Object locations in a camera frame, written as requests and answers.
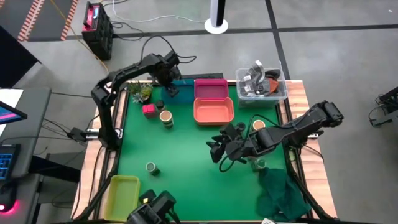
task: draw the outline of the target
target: blue screen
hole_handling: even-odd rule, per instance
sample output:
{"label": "blue screen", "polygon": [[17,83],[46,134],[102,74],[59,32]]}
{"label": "blue screen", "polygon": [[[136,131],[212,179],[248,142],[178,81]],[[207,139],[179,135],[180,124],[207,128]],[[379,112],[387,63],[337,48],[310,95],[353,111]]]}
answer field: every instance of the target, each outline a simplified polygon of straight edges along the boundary
{"label": "blue screen", "polygon": [[18,114],[15,114],[5,108],[0,107],[0,123],[20,119]]}

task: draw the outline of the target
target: green towel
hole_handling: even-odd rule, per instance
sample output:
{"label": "green towel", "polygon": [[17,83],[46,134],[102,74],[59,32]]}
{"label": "green towel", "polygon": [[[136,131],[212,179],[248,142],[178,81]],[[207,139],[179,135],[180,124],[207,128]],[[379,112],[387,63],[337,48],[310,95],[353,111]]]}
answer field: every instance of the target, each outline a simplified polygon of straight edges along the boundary
{"label": "green towel", "polygon": [[264,189],[257,200],[257,212],[265,218],[286,222],[300,218],[310,211],[299,187],[282,169],[264,169],[259,174]]}

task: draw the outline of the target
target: pink bin lid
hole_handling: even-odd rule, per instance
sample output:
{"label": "pink bin lid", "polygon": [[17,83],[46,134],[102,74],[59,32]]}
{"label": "pink bin lid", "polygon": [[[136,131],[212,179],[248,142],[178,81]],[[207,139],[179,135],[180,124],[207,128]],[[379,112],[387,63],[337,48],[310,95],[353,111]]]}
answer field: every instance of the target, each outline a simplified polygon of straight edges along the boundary
{"label": "pink bin lid", "polygon": [[228,82],[224,78],[195,80],[195,98],[226,98]]}

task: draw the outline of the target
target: yellow tray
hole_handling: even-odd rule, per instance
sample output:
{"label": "yellow tray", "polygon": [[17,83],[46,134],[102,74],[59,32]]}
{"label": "yellow tray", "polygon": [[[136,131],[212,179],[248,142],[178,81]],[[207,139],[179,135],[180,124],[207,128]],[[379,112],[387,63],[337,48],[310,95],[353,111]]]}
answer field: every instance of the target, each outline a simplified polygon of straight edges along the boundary
{"label": "yellow tray", "polygon": [[126,221],[127,216],[137,208],[139,186],[138,177],[113,176],[109,187],[104,219]]}

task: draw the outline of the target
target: transparent storage bin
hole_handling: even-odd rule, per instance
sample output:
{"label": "transparent storage bin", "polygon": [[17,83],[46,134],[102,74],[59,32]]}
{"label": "transparent storage bin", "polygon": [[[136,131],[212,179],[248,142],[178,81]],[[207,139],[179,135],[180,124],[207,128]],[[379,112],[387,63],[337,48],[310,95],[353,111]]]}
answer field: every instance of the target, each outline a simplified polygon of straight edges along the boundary
{"label": "transparent storage bin", "polygon": [[[274,70],[280,68],[264,68],[265,71]],[[271,96],[243,96],[241,94],[240,80],[246,76],[246,72],[249,68],[240,68],[236,71],[236,91],[238,94],[238,105],[240,108],[271,108],[274,107],[279,100],[284,100],[287,98],[287,87],[285,82],[285,75],[280,69],[280,76],[278,78],[279,86],[278,92],[273,93]]]}

